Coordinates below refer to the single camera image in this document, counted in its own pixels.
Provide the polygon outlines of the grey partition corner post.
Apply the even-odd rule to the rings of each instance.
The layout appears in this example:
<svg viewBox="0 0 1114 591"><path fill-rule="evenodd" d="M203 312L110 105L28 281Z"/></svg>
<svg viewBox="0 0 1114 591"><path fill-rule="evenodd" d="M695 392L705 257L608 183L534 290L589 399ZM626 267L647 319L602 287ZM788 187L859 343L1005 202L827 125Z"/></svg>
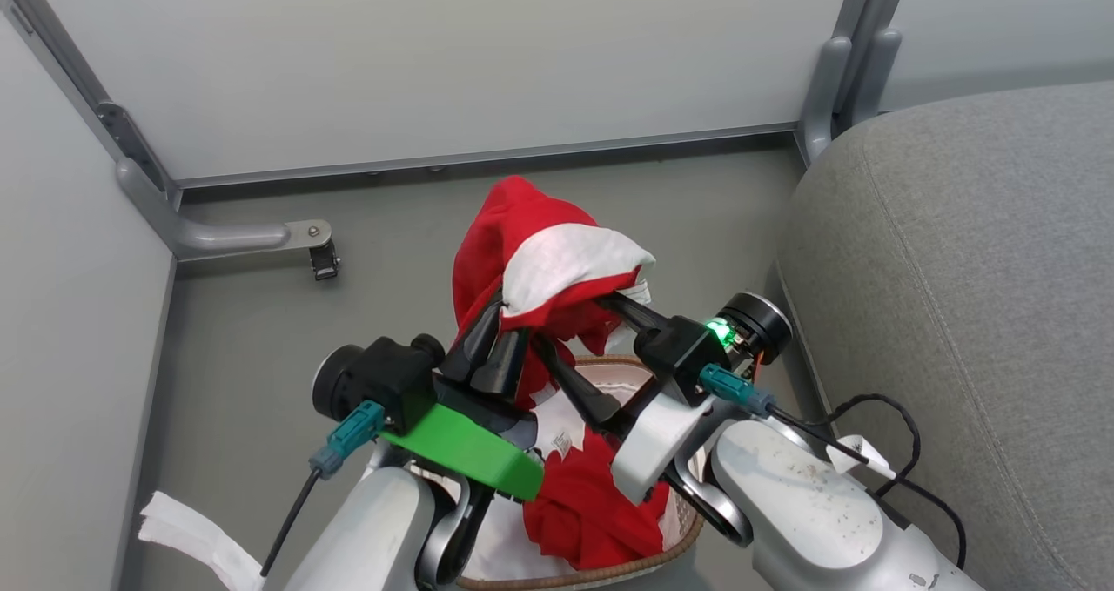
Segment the grey partition corner post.
<svg viewBox="0 0 1114 591"><path fill-rule="evenodd" d="M114 102L48 0L13 0L13 4L17 22L25 24L41 41L69 82L74 83L84 104L96 112L117 150L125 158L134 159L156 189L170 201L172 209L177 210L182 201L178 183L172 181L172 175L164 169L131 114L121 104Z"/></svg>

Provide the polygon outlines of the white fabric strip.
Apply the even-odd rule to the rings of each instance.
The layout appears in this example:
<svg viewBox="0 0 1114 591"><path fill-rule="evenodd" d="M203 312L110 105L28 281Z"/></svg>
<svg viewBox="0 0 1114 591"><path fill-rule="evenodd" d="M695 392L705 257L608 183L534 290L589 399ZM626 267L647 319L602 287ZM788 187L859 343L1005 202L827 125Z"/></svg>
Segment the white fabric strip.
<svg viewBox="0 0 1114 591"><path fill-rule="evenodd" d="M223 528L160 491L140 511L137 539L169 546L211 568L227 591L262 591L265 577L258 561Z"/></svg>

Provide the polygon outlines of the grey partition foot bracket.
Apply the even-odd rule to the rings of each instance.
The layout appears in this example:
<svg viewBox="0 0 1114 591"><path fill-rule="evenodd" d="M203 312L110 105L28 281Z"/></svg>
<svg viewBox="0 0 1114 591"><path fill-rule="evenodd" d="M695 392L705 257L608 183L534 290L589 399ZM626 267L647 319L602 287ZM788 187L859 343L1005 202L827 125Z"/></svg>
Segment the grey partition foot bracket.
<svg viewBox="0 0 1114 591"><path fill-rule="evenodd" d="M264 223L263 225L207 225L176 211L135 160L116 162L115 176L144 221L179 262L212 260L262 252L309 250L332 242L325 219Z"/></svg>

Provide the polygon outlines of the white woven laundry basket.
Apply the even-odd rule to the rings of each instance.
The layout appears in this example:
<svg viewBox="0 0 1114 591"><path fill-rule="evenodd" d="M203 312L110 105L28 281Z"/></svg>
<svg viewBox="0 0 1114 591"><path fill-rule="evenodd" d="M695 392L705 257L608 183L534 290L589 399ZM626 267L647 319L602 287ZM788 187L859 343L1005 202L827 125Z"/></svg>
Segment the white woven laundry basket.
<svg viewBox="0 0 1114 591"><path fill-rule="evenodd" d="M576 357L576 368L596 387L626 402L651 377L649 370L632 354ZM543 452L580 449L580 416L571 405L557 395L541 405L540 433L537 443ZM476 539L463 574L456 580L457 588L466 591L588 591L590 588L613 587L620 581L652 574L673 559L684 555L700 535L704 520L683 498L671 491L664 515L658 520L663 532L664 552L639 559L625 567L589 568L573 571L557 558L544 556L540 548L529 542L522 522L521 504L501 496L494 498ZM509 546L514 554L497 555L498 548Z"/></svg>

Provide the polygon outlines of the grey fabric sofa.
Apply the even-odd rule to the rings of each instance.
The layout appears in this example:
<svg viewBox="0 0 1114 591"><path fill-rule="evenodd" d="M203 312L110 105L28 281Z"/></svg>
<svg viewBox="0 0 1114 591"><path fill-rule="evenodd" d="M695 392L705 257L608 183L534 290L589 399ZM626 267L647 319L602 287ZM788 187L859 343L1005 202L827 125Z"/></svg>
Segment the grey fabric sofa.
<svg viewBox="0 0 1114 591"><path fill-rule="evenodd" d="M776 273L827 407L899 401L987 591L1114 591L1114 82L920 104L797 186Z"/></svg>

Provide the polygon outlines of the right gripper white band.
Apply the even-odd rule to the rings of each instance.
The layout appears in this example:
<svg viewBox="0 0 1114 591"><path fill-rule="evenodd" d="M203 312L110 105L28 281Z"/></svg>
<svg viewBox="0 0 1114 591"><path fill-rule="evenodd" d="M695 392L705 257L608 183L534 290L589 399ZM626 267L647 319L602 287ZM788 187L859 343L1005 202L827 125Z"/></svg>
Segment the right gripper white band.
<svg viewBox="0 0 1114 591"><path fill-rule="evenodd" d="M620 495L641 503L714 404L701 388L701 372L709 365L729 370L729 354L707 326L681 316L668 319L620 292L600 296L598 306L635 332L636 356L652 373L625 404L582 376L553 339L532 336L532 349L585 425L620 442L610 465L614 484Z"/></svg>

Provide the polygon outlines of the red and white garment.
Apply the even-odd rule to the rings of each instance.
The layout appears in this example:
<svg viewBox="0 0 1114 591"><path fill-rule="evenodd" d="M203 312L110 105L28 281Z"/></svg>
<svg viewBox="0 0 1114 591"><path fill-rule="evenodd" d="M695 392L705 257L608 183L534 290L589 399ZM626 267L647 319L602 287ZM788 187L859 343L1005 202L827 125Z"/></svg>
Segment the red and white garment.
<svg viewBox="0 0 1114 591"><path fill-rule="evenodd" d="M577 205L541 193L520 176L509 176L488 194L457 252L451 278L456 319L465 329L486 302L499 296L502 329L538 331L556 342L569 364L570 339L602 356L627 337L627 329L595 298L620 290L648 305L654 265L653 255L626 235L600 227ZM514 405L532 413L557 392L561 390L537 354L527 353Z"/></svg>

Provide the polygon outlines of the grey aluminium partition rail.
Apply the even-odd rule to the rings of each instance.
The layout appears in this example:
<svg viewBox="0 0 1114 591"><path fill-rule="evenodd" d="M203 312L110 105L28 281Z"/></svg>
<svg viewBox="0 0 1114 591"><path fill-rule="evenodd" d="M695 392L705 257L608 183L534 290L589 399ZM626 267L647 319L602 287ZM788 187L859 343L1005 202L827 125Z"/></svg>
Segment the grey aluminium partition rail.
<svg viewBox="0 0 1114 591"><path fill-rule="evenodd" d="M301 168L283 168L283 170L273 171L195 176L195 178L176 178L175 183L178 184L178 189L183 191L195 191L203 189L219 189L219 187L244 186L250 184L307 181L307 179L315 178L338 178L339 176L367 174L374 175L387 171L414 170L414 168L418 168L418 170L426 170L426 168L448 167L455 165L501 162L501 160L522 160L529 158L561 158L561 156L566 155L610 152L631 150L631 148L651 148L670 145L712 142L712 140L751 138L752 136L793 132L797 131L797 126L799 126L797 122L752 124L752 126L727 128L726 130L675 132L648 136L648 138L593 140L593 142L509 148L509 150L453 154L433 156L433 158L401 158L393 160L377 160L377 162L322 165Z"/></svg>

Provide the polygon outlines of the grey double partition post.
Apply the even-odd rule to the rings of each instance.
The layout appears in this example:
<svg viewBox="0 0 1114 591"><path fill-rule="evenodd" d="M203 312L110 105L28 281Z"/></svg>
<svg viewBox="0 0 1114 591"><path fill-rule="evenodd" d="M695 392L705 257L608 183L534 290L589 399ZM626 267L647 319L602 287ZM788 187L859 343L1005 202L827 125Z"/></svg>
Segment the grey double partition post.
<svg viewBox="0 0 1114 591"><path fill-rule="evenodd" d="M811 166L831 140L874 118L903 35L891 23L900 0L843 0L831 38L821 45L795 142Z"/></svg>

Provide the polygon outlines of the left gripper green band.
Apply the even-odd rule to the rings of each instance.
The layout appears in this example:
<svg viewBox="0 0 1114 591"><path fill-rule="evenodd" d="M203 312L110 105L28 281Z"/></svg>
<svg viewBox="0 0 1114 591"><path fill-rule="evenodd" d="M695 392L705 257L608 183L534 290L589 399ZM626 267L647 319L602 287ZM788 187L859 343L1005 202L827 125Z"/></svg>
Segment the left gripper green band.
<svg viewBox="0 0 1114 591"><path fill-rule="evenodd" d="M540 422L529 410L512 404L532 331L499 334L501 307L501 299L486 302L455 341L440 365L443 380L434 376L437 404L426 417L405 435L384 431L379 437L430 467L460 473L505 496L529 502L544 480L543 461L530 455ZM479 393L462 388L471 377Z"/></svg>

